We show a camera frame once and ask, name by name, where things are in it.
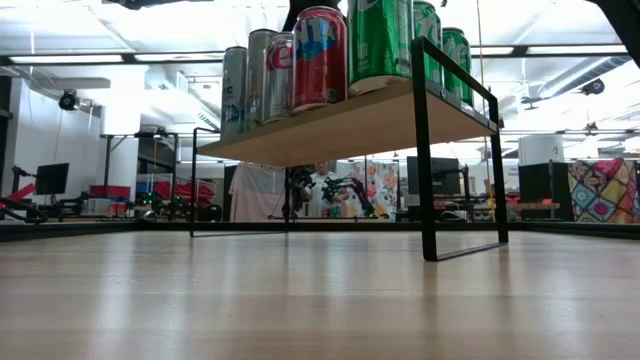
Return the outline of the red Fanta can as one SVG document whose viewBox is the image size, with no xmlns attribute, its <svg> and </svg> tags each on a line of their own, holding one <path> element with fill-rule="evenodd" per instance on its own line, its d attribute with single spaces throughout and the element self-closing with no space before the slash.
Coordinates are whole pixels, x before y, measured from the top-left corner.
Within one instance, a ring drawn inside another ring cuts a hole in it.
<svg viewBox="0 0 640 360">
<path fill-rule="evenodd" d="M 339 10 L 303 10 L 293 29 L 295 113 L 347 99 L 347 28 Z"/>
</svg>

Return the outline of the black metal table frame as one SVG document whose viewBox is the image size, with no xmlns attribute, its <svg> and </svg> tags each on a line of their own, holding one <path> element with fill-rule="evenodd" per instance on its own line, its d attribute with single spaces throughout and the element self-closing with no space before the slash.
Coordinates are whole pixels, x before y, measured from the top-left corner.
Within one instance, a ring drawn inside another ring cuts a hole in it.
<svg viewBox="0 0 640 360">
<path fill-rule="evenodd" d="M 640 240 L 640 224 L 602 224 L 578 222 L 509 222 L 509 231 L 607 237 Z M 413 223 L 371 222 L 255 222 L 255 223 L 205 223 L 197 222 L 66 222 L 27 225 L 0 223 L 0 242 L 83 236 L 134 231 L 186 231 L 186 232 L 415 232 L 421 225 Z"/>
</svg>

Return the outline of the black computer monitor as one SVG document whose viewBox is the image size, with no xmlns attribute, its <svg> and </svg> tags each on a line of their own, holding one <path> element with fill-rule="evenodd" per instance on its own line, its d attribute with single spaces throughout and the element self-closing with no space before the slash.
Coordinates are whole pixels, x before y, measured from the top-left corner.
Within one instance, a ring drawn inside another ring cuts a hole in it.
<svg viewBox="0 0 640 360">
<path fill-rule="evenodd" d="M 69 163 L 42 165 L 37 168 L 36 195 L 60 195 L 66 192 Z"/>
<path fill-rule="evenodd" d="M 435 195 L 460 195 L 461 167 L 453 158 L 432 158 L 432 188 Z M 407 158 L 408 193 L 419 194 L 418 158 Z"/>
</svg>

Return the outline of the red metal bar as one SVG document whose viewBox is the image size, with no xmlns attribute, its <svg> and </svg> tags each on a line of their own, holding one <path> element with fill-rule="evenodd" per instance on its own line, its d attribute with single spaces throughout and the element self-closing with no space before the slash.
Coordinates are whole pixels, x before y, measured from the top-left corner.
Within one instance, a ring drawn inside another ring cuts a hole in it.
<svg viewBox="0 0 640 360">
<path fill-rule="evenodd" d="M 19 190 L 15 190 L 7 197 L 0 197 L 0 207 L 5 207 L 10 201 L 18 202 L 36 191 L 36 186 L 30 183 Z"/>
</svg>

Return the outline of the floral printed cloth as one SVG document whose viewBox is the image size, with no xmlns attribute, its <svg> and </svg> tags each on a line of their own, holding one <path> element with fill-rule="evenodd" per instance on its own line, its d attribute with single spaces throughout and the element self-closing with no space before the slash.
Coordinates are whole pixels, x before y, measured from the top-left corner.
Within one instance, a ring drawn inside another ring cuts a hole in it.
<svg viewBox="0 0 640 360">
<path fill-rule="evenodd" d="M 347 167 L 347 175 L 365 185 L 366 197 L 373 214 L 394 221 L 398 209 L 399 164 L 395 162 L 354 161 Z"/>
</svg>

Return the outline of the black cabinet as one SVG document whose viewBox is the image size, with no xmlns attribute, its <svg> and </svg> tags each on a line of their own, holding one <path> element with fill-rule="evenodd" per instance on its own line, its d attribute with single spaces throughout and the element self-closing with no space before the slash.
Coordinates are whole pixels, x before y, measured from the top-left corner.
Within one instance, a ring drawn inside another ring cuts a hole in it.
<svg viewBox="0 0 640 360">
<path fill-rule="evenodd" d="M 519 190 L 521 203 L 542 203 L 551 199 L 559 205 L 551 210 L 522 210 L 524 220 L 557 220 L 573 221 L 574 214 L 569 188 L 569 171 L 567 163 L 548 162 L 545 164 L 520 166 Z"/>
</svg>

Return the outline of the tall can black lid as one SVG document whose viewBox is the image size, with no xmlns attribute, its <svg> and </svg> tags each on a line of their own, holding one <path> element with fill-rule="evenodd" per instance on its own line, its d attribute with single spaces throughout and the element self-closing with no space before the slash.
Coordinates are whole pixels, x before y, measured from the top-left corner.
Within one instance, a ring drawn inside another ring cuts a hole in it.
<svg viewBox="0 0 640 360">
<path fill-rule="evenodd" d="M 221 138 L 229 139 L 243 132 L 245 110 L 247 49 L 227 48 L 223 57 L 221 100 Z"/>
<path fill-rule="evenodd" d="M 270 29 L 257 29 L 248 37 L 245 96 L 245 132 L 249 133 L 263 122 L 263 93 L 265 50 L 276 34 Z"/>
</svg>

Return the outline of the colourful patchwork quilt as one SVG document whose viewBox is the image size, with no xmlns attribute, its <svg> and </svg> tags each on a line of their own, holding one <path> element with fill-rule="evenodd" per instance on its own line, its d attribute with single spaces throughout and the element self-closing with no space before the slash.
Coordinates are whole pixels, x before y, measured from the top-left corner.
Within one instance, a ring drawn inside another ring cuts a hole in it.
<svg viewBox="0 0 640 360">
<path fill-rule="evenodd" d="M 636 161 L 623 158 L 568 165 L 576 222 L 640 224 L 640 181 Z"/>
</svg>

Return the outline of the red storage box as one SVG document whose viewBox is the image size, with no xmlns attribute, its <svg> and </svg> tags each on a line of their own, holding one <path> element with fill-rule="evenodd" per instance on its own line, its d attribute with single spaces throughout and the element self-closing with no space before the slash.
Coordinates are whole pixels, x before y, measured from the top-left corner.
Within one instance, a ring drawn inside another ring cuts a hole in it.
<svg viewBox="0 0 640 360">
<path fill-rule="evenodd" d="M 91 185 L 89 193 L 92 197 L 98 198 L 129 199 L 131 196 L 131 188 L 129 186 L 118 185 Z"/>
</svg>

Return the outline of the silver Diet Coke can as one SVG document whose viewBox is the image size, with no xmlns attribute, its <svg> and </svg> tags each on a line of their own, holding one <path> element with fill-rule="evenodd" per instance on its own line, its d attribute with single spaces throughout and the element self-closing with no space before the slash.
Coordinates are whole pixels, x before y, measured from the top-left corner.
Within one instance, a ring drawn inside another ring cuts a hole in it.
<svg viewBox="0 0 640 360">
<path fill-rule="evenodd" d="M 293 111 L 293 34 L 276 33 L 264 55 L 263 118 L 268 123 Z"/>
</svg>

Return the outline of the white curtain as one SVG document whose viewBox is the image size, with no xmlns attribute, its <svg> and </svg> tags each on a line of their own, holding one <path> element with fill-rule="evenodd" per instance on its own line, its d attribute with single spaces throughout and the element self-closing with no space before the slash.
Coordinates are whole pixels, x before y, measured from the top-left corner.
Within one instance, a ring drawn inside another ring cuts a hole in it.
<svg viewBox="0 0 640 360">
<path fill-rule="evenodd" d="M 263 222 L 282 216 L 285 170 L 282 167 L 240 162 L 228 194 L 230 220 L 236 223 Z"/>
</svg>

